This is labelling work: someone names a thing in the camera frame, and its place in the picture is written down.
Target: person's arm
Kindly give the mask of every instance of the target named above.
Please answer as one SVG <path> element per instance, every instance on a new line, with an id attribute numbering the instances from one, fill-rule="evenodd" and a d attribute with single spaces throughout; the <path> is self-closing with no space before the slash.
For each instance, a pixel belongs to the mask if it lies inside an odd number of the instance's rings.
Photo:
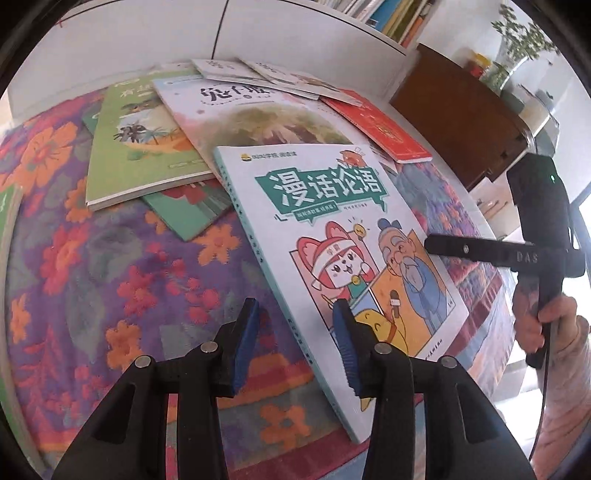
<path id="1" fill-rule="evenodd" d="M 560 295 L 537 318 L 531 314 L 537 289 L 520 282 L 515 290 L 515 338 L 526 353 L 544 345 L 543 323 L 555 322 L 548 370 L 546 410 L 532 465 L 539 480 L 547 479 L 568 454 L 591 416 L 591 350 L 589 324 L 576 315 L 573 298 Z M 543 386 L 544 370 L 538 371 Z"/>

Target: table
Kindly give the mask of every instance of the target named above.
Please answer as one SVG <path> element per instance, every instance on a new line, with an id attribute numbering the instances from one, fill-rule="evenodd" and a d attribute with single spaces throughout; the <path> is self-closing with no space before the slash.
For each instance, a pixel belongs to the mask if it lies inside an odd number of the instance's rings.
<path id="1" fill-rule="evenodd" d="M 267 313 L 249 377 L 236 398 L 218 401 L 231 477 L 358 478 L 367 444 L 352 444 L 332 412 L 234 212 L 182 242 L 141 200 L 94 214 L 85 208 L 92 137 L 81 117 L 101 100 L 97 91 L 65 101 L 14 129 L 0 147 L 0 186 L 16 181 L 26 192 L 7 274 L 8 349 L 25 419 L 48 466 L 135 357 L 184 355 L 252 296 Z M 390 106 L 378 105 L 424 143 Z M 438 155 L 391 178 L 427 232 L 491 235 Z M 512 346 L 509 278 L 490 265 L 444 261 L 470 312 L 447 353 L 490 395 Z M 176 414 L 172 398 L 170 480 Z M 417 423 L 420 475 L 420 407 Z"/>

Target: cable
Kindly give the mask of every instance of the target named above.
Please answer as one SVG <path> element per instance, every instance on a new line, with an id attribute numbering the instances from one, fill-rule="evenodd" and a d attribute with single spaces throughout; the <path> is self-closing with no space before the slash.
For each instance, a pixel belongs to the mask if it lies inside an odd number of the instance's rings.
<path id="1" fill-rule="evenodd" d="M 529 461 L 534 457 L 535 448 L 538 446 L 538 441 L 540 439 L 540 433 L 542 432 L 542 423 L 544 421 L 544 410 L 546 409 L 546 393 L 548 391 L 548 370 L 550 368 L 550 343 L 552 338 L 552 329 L 550 329 L 550 334 L 548 335 L 548 345 L 546 349 L 546 358 L 544 362 L 544 382 L 542 384 L 542 411 L 540 412 L 540 422 L 538 423 L 538 429 L 535 433 L 534 444 L 531 448 Z"/>

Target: wooden cabinet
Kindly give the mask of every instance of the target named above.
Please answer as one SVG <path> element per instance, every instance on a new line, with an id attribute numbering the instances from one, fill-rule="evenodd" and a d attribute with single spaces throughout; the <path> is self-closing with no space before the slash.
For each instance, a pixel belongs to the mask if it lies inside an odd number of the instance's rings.
<path id="1" fill-rule="evenodd" d="M 471 190 L 497 179 L 532 142 L 516 114 L 484 84 L 436 51 L 420 58 L 390 104 L 425 137 Z"/>

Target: sleeve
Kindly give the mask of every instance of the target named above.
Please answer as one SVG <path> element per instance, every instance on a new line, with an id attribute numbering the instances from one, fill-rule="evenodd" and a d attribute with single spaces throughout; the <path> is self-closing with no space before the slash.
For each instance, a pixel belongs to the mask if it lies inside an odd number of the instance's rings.
<path id="1" fill-rule="evenodd" d="M 579 334 L 550 359 L 544 421 L 532 464 L 538 480 L 547 479 L 568 454 L 591 418 L 589 324 L 577 317 Z M 540 388 L 544 370 L 538 371 Z"/>

